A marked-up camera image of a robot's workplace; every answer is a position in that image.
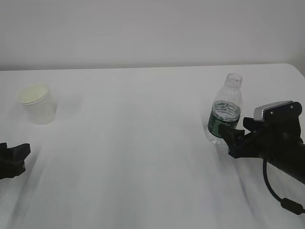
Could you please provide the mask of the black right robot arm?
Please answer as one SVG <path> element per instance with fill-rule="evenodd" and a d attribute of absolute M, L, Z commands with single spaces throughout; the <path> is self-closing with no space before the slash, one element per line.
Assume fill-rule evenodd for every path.
<path fill-rule="evenodd" d="M 244 118 L 249 130 L 219 125 L 218 131 L 228 146 L 228 154 L 235 158 L 266 158 L 267 162 L 291 177 L 305 182 L 305 145 L 301 139 L 299 119 L 282 123 L 258 122 Z"/>

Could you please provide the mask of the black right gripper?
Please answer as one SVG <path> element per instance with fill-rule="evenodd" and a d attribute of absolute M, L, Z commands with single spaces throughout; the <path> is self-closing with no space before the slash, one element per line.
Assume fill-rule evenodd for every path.
<path fill-rule="evenodd" d="M 245 117 L 243 127 L 249 131 L 219 125 L 218 132 L 233 158 L 267 158 L 269 162 L 304 161 L 305 145 L 299 124 L 263 125 Z"/>

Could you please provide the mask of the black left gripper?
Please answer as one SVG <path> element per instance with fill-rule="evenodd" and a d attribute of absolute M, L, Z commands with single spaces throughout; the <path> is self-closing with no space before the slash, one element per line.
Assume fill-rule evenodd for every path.
<path fill-rule="evenodd" d="M 7 149 L 7 155 L 0 156 L 0 178 L 14 178 L 26 171 L 24 160 L 31 153 L 29 143 Z"/>

